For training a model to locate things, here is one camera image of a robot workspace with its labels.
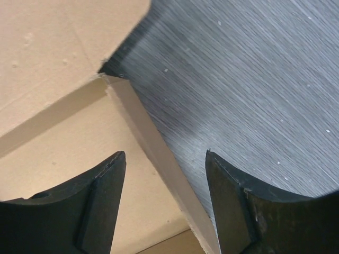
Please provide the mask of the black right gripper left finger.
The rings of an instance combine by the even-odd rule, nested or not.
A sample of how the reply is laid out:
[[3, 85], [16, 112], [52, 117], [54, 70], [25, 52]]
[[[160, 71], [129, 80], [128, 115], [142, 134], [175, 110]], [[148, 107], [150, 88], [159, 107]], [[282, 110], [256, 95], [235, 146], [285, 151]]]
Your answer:
[[110, 253], [125, 172], [119, 151], [28, 199], [1, 202], [1, 253]]

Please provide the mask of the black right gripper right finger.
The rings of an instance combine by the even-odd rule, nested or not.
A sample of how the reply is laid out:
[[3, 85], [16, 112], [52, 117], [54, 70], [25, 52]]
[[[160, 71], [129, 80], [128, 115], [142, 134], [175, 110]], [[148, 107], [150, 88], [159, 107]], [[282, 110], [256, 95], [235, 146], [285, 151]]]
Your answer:
[[222, 253], [338, 253], [338, 192], [288, 192], [212, 151], [206, 175]]

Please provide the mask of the brown cardboard box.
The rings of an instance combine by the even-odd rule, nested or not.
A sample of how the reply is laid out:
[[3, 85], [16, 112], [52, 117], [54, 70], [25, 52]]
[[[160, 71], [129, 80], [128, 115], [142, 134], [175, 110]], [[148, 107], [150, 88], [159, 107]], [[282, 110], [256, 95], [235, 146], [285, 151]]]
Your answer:
[[28, 199], [126, 155], [114, 229], [131, 244], [185, 229], [218, 253], [210, 219], [130, 81], [105, 61], [150, 1], [1, 1], [1, 202]]

